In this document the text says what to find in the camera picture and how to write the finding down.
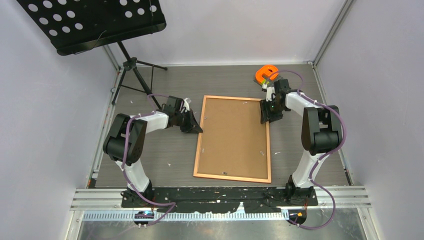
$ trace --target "tripod stand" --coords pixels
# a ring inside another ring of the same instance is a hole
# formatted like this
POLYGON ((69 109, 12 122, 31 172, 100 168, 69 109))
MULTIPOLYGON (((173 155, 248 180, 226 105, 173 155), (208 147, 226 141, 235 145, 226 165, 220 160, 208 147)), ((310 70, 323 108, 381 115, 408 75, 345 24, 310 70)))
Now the tripod stand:
MULTIPOLYGON (((123 63, 123 72, 122 72, 122 75, 121 75, 121 77, 119 79, 118 86, 116 87, 116 93, 115 93, 115 96, 113 97, 112 105, 115 105, 116 104, 118 93, 119 93, 119 90, 121 89, 121 87, 124 87, 124 88, 127 88, 127 89, 131 89, 131 90, 135 90, 135 91, 138 91, 138 92, 142 92, 142 93, 145 93, 147 95, 152 94, 152 84, 153 84, 153 72, 154 72, 154 69, 155 68, 159 68, 159 69, 163 69, 165 71, 168 70, 168 68, 165 67, 165 66, 159 66, 159 65, 148 63, 148 62, 139 61, 139 60, 137 60, 136 57, 130 57, 130 55, 128 54, 127 50, 125 49, 124 44, 122 43, 122 41, 118 41, 117 43, 118 43, 118 46, 119 46, 120 50, 122 51, 123 55, 126 58, 126 62, 123 63), (137 70, 137 63, 138 64, 143 64, 143 65, 147 65, 147 66, 151 66, 150 88, 147 85, 147 83, 145 82, 145 80, 143 79, 143 77, 140 74, 139 70, 137 70), (143 88, 144 91, 139 90, 139 89, 136 89, 136 88, 133 88, 133 87, 129 87, 129 86, 126 86, 126 85, 122 85, 122 82, 124 81, 125 73, 127 73, 128 71, 131 71, 131 70, 134 72, 135 77, 140 82, 140 84, 141 84, 141 86, 142 86, 142 88, 143 88)), ((151 98, 153 99, 153 101, 157 105, 157 107, 160 109, 161 108, 161 105, 156 100, 156 98, 154 96, 152 96, 151 98)))

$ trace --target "tripod leg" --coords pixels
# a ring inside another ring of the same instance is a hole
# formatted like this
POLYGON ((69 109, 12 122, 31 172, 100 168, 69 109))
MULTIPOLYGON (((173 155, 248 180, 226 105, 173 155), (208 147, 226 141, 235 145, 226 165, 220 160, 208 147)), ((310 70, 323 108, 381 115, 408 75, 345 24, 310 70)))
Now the tripod leg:
POLYGON ((168 70, 168 68, 166 66, 159 66, 159 65, 151 64, 151 63, 148 63, 148 62, 145 62, 145 61, 137 60, 137 63, 147 65, 147 66, 151 66, 151 67, 158 68, 158 69, 163 69, 165 71, 168 70))
MULTIPOLYGON (((147 85, 147 83, 145 82, 145 80, 143 79, 142 75, 139 73, 139 71, 137 70, 137 68, 132 69, 135 73, 135 76, 137 77, 138 81, 140 82, 141 86, 143 87, 144 91, 146 92, 147 95, 152 94, 152 91, 150 90, 149 86, 147 85)), ((154 103, 156 104, 156 106, 161 109, 161 105, 159 104, 158 100, 156 100, 156 98, 154 96, 151 97, 154 101, 154 103)))
POLYGON ((124 68, 122 72, 122 76, 120 76, 120 79, 119 79, 118 87, 116 88, 115 96, 113 96, 112 105, 115 105, 117 103, 118 93, 119 93, 119 90, 121 89, 122 82, 124 81, 126 72, 127 70, 125 70, 124 68))

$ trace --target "wooden frame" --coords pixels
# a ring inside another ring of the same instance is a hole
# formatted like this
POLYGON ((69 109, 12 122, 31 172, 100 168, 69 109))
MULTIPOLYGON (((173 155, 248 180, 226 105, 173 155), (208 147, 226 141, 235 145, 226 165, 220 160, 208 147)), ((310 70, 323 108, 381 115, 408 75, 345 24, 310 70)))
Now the wooden frame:
MULTIPOLYGON (((205 95, 203 97, 203 104, 201 109, 200 117, 200 127, 204 127, 204 113, 207 99, 226 99, 226 100, 242 100, 242 101, 260 101, 259 98, 249 98, 249 97, 229 97, 229 96, 214 96, 214 95, 205 95)), ((203 133, 198 134, 197 138, 197 147, 196 147, 196 156, 194 161, 194 177, 200 178, 211 178, 211 179, 222 179, 222 180, 233 180, 233 181, 244 181, 244 182, 256 182, 256 183, 267 183, 270 184, 271 179, 271 147, 270 147, 270 124, 269 122, 265 123, 266 129, 266 161, 267 161, 267 178, 250 178, 250 177, 240 177, 240 176, 226 176, 226 175, 215 175, 215 174, 205 174, 198 173, 199 171, 199 160, 202 146, 202 136, 203 133)))

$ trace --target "black metal rod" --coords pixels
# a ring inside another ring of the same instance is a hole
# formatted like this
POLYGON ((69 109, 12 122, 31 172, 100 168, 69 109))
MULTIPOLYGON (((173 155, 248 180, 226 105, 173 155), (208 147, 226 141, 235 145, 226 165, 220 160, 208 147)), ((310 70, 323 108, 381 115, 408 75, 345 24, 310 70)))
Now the black metal rod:
POLYGON ((155 70, 155 67, 151 67, 151 78, 150 78, 150 90, 153 91, 153 71, 155 70))
POLYGON ((124 44, 122 44, 121 41, 118 41, 117 43, 118 43, 118 46, 119 46, 120 50, 122 51, 123 55, 125 56, 126 60, 130 61, 131 57, 128 54, 127 50, 125 49, 124 44))
MULTIPOLYGON (((137 70, 137 68, 133 69, 135 76, 137 77, 138 81, 140 82, 141 86, 143 87, 145 93, 147 95, 152 94, 152 91, 150 90, 149 86, 147 85, 147 83, 145 82, 145 80, 143 79, 142 75, 139 73, 139 71, 137 70)), ((152 96, 151 97, 154 101, 154 103, 156 104, 156 106, 161 109, 161 105, 159 104, 158 100, 156 100, 156 97, 152 96)))
POLYGON ((115 91, 115 96, 113 96, 112 105, 115 105, 117 103, 118 93, 119 93, 119 90, 121 89, 122 82, 124 81, 126 72, 127 70, 125 70, 124 68, 122 75, 120 76, 120 79, 119 79, 118 87, 116 88, 116 91, 115 91))
POLYGON ((163 70, 168 70, 168 68, 167 68, 166 66, 159 66, 159 65, 152 64, 152 63, 148 63, 148 62, 145 62, 145 61, 137 60, 137 63, 139 63, 139 64, 144 64, 144 65, 147 65, 147 66, 151 66, 151 67, 154 67, 154 68, 159 68, 159 69, 163 69, 163 70))
POLYGON ((122 85, 122 87, 127 88, 127 89, 131 89, 131 90, 134 90, 134 91, 137 91, 137 92, 142 92, 142 93, 144 93, 144 94, 146 93, 145 91, 142 91, 142 90, 140 90, 140 89, 133 88, 133 87, 130 87, 130 86, 122 85))

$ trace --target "black perforated panel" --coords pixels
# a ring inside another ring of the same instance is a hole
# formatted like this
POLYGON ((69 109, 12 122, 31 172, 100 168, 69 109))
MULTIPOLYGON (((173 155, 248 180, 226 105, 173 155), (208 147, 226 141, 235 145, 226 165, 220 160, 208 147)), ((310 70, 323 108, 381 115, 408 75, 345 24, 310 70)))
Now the black perforated panel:
POLYGON ((60 55, 162 31, 159 0, 17 0, 60 55))

